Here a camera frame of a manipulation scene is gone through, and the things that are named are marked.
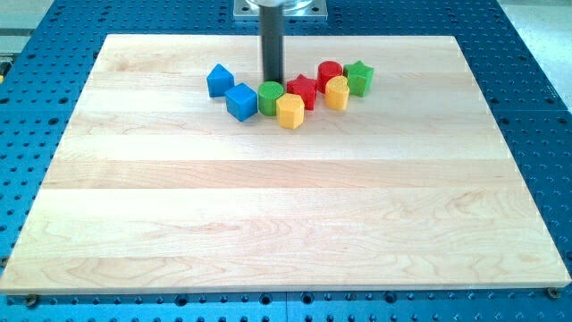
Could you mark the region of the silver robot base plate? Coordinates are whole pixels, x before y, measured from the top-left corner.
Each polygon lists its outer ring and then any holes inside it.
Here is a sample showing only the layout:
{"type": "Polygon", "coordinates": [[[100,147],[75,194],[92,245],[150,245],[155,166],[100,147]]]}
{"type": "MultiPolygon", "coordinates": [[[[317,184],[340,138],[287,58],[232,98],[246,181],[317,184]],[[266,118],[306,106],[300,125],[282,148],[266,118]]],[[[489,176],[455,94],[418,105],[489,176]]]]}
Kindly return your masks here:
{"type": "MultiPolygon", "coordinates": [[[[259,6],[252,0],[233,0],[235,21],[259,21],[259,6]]],[[[328,18],[325,0],[286,0],[282,2],[283,15],[288,20],[325,21],[328,18]]]]}

